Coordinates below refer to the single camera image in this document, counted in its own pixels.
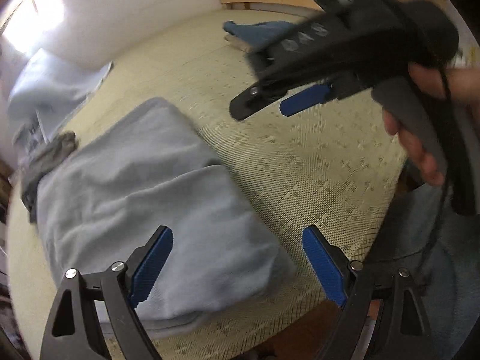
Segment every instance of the blue gripper pad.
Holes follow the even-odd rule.
[[[315,236],[312,227],[303,230],[302,245],[327,298],[335,302],[337,306],[343,307],[347,296],[343,290],[342,275],[330,258],[328,251]]]
[[[148,298],[172,247],[173,233],[166,227],[131,278],[128,300],[133,308]]]
[[[332,100],[329,85],[313,85],[299,93],[291,95],[280,103],[280,112],[284,116],[292,116],[316,104],[324,104]]]

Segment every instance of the woven mat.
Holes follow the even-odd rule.
[[[315,224],[349,258],[362,259],[380,227],[404,159],[398,143],[384,132],[381,108],[368,91],[290,118],[280,115],[276,103],[246,121],[234,121],[229,102],[254,78],[243,52],[223,39],[222,23],[227,20],[298,18],[224,10],[173,27],[116,60],[98,93],[66,126],[77,133],[82,146],[143,101],[154,96],[170,100],[218,152],[298,266],[295,280],[277,296],[249,300],[190,334],[155,341],[166,360],[229,359],[315,307],[324,295],[302,251],[302,229]],[[18,188],[11,211],[13,302],[36,358],[55,287],[35,228],[28,225],[18,200]],[[121,359],[118,344],[108,345],[112,358]]]

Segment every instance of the wall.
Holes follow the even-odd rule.
[[[220,9],[219,0],[63,0],[65,19],[39,45],[84,67],[189,17]]]

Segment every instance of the window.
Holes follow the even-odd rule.
[[[27,52],[43,32],[63,20],[61,0],[24,0],[14,12],[4,35],[21,53]]]

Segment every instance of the human hand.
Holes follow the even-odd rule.
[[[437,69],[427,69],[418,64],[409,65],[409,73],[420,90],[441,101],[445,98],[443,83]],[[454,102],[471,109],[477,128],[480,127],[480,69],[447,69],[446,76]],[[420,170],[423,180],[433,186],[440,186],[445,176],[437,169],[434,156],[427,152],[420,139],[407,131],[392,114],[383,110],[385,130],[390,135],[398,134],[400,144]]]

